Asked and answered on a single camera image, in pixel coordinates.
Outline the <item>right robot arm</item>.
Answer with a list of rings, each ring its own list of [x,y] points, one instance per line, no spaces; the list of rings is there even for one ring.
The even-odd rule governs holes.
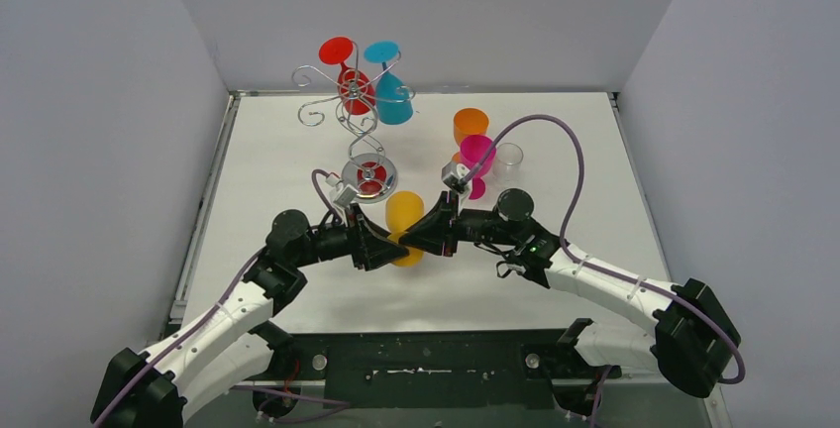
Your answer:
[[[618,328],[590,319],[571,325],[558,342],[567,375],[606,366],[646,370],[696,398],[745,378],[740,335],[707,284],[648,279],[610,265],[547,230],[533,211],[532,197],[517,188],[503,191],[490,210],[463,209],[456,193],[446,191],[399,242],[442,257],[453,256],[461,242],[472,243],[500,256],[507,273],[628,321]]]

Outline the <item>clear patterned wine glass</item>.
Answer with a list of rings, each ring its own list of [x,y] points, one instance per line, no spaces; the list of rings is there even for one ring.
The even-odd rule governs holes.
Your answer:
[[[496,147],[492,172],[500,183],[512,183],[520,174],[524,161],[522,149],[513,143],[501,143]]]

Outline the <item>blue wine glass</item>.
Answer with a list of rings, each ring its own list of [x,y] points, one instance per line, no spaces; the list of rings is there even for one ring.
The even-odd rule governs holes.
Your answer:
[[[393,41],[379,41],[364,51],[366,61],[380,64],[382,71],[375,77],[374,97],[379,121],[396,126],[408,122],[413,114],[412,92],[393,72],[401,58],[400,47]]]

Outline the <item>orange wine glass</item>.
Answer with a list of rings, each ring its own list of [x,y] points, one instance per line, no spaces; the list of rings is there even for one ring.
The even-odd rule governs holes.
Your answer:
[[[489,117],[477,108],[464,108],[458,111],[453,118],[453,133],[455,143],[459,148],[456,153],[456,161],[460,159],[460,143],[469,135],[485,135],[489,127]]]

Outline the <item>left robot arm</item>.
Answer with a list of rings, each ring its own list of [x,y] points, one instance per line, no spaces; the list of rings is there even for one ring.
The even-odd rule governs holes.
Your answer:
[[[96,427],[181,427],[189,414],[237,383],[287,376],[291,335],[271,319],[307,283],[302,268],[349,257],[373,270],[408,256],[354,204],[340,223],[313,226],[300,210],[273,220],[264,246],[197,319],[139,352],[109,362],[90,420]]]

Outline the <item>magenta wine glass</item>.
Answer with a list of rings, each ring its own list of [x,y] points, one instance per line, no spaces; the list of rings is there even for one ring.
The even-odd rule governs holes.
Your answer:
[[[486,184],[483,177],[489,173],[495,157],[495,148],[492,139],[485,135],[469,135],[460,143],[461,163],[469,169],[475,167],[478,161],[490,150],[489,157],[481,166],[479,171],[472,177],[472,192],[469,200],[478,200],[486,192]]]

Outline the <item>yellow wine glass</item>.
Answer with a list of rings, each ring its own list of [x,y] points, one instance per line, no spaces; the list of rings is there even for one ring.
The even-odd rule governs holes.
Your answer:
[[[391,194],[385,205],[388,240],[397,243],[424,214],[424,201],[418,194],[411,191],[397,191]]]

